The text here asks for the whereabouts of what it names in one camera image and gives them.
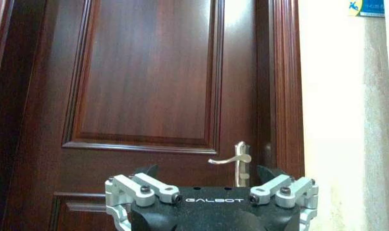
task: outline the lever handle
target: lever handle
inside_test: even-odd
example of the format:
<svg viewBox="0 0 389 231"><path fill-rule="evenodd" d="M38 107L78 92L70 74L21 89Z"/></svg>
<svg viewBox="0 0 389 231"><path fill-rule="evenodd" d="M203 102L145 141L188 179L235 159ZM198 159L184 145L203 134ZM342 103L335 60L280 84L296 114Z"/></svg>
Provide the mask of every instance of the lever handle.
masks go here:
<svg viewBox="0 0 389 231"><path fill-rule="evenodd" d="M236 155L232 158L227 159L227 160L212 160L210 159L208 162L214 165L222 165L222 164L227 164L235 161L242 161L246 163L251 163L252 161L252 157L248 154L243 154L243 155Z"/></svg>
<svg viewBox="0 0 389 231"><path fill-rule="evenodd" d="M236 162L235 169L235 185L236 187L247 187L250 185L248 164L252 161L250 153L251 146L244 141L239 142L235 146L235 156L227 160L212 160L208 162L214 165L222 165Z"/></svg>

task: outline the wooden door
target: wooden door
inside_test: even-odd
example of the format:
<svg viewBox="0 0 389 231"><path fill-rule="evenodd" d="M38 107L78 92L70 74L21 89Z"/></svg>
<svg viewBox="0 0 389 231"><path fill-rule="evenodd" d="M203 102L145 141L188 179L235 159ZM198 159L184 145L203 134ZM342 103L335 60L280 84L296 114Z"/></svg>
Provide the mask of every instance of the wooden door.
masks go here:
<svg viewBox="0 0 389 231"><path fill-rule="evenodd" d="M254 0L47 1L6 230L114 230L109 176L158 164L170 184L231 186L235 164L208 159L239 141L260 162L256 12Z"/></svg>

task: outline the raised door panel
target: raised door panel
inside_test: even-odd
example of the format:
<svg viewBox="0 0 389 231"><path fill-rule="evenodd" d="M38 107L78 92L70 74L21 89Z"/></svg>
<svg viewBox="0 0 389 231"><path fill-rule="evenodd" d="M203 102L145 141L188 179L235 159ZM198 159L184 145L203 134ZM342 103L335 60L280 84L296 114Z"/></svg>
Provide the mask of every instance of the raised door panel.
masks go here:
<svg viewBox="0 0 389 231"><path fill-rule="evenodd" d="M86 1L65 147L216 153L223 7Z"/></svg>

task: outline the silver metal bracket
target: silver metal bracket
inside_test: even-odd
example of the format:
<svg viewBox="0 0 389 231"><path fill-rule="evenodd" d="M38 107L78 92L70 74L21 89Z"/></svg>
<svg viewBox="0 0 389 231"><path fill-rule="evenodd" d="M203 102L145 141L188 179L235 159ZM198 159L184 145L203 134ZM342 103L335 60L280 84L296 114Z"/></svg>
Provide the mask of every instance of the silver metal bracket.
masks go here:
<svg viewBox="0 0 389 231"><path fill-rule="evenodd" d="M294 181L280 175L262 186L251 188L250 200L255 205L266 205L276 195L276 204L284 208L302 207L300 231L308 231L311 220L318 216L319 186L310 178Z"/></svg>
<svg viewBox="0 0 389 231"><path fill-rule="evenodd" d="M251 188L251 202L256 205L267 205L271 197L276 194L282 187L290 186L292 178L288 175L280 175L262 186Z"/></svg>
<svg viewBox="0 0 389 231"><path fill-rule="evenodd" d="M133 180L118 175L106 181L107 213L114 216L118 230L133 230L126 206L134 201L141 207L151 206L155 203L155 194L166 203L180 200L179 188L162 183L145 173L137 174Z"/></svg>
<svg viewBox="0 0 389 231"><path fill-rule="evenodd" d="M179 187L176 187L175 185L164 184L145 173L137 174L133 180L141 185L150 185L162 202L175 204L182 200Z"/></svg>

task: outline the door molding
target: door molding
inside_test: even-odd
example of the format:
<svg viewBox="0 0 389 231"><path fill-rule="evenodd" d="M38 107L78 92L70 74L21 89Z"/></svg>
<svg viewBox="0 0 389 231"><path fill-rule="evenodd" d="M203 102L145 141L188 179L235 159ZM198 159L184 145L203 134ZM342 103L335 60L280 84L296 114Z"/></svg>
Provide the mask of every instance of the door molding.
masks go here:
<svg viewBox="0 0 389 231"><path fill-rule="evenodd" d="M270 0L272 161L304 175L302 60L298 0Z"/></svg>

